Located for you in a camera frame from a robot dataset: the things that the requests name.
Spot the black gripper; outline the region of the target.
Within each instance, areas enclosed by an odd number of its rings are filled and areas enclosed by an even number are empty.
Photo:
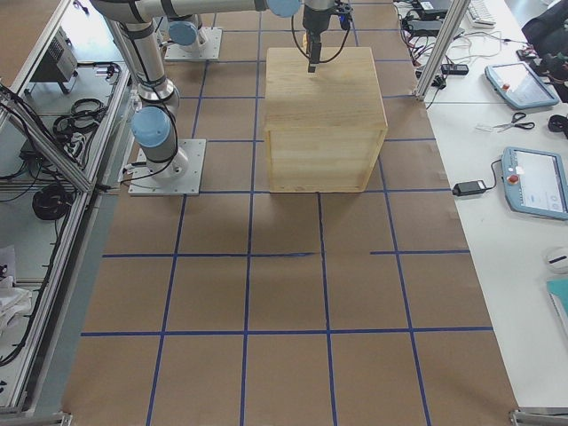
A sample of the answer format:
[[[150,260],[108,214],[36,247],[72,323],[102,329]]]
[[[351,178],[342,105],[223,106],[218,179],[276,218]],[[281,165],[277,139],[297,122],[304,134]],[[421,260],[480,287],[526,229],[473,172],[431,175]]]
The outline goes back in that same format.
[[[303,27],[306,32],[306,53],[308,55],[308,72],[314,73],[320,63],[322,32],[327,31],[332,16],[337,16],[342,30],[351,28],[352,7],[343,1],[305,0]]]

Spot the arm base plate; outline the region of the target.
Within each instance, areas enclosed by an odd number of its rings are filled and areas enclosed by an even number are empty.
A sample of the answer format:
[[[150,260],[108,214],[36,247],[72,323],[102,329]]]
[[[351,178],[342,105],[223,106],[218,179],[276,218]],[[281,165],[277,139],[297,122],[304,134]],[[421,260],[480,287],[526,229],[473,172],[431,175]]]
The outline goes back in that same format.
[[[218,60],[222,34],[219,27],[171,27],[164,59],[168,62]]]
[[[180,139],[177,155],[168,167],[148,162],[143,149],[139,148],[137,162],[145,165],[133,170],[128,193],[131,196],[198,195],[206,143],[203,138]]]

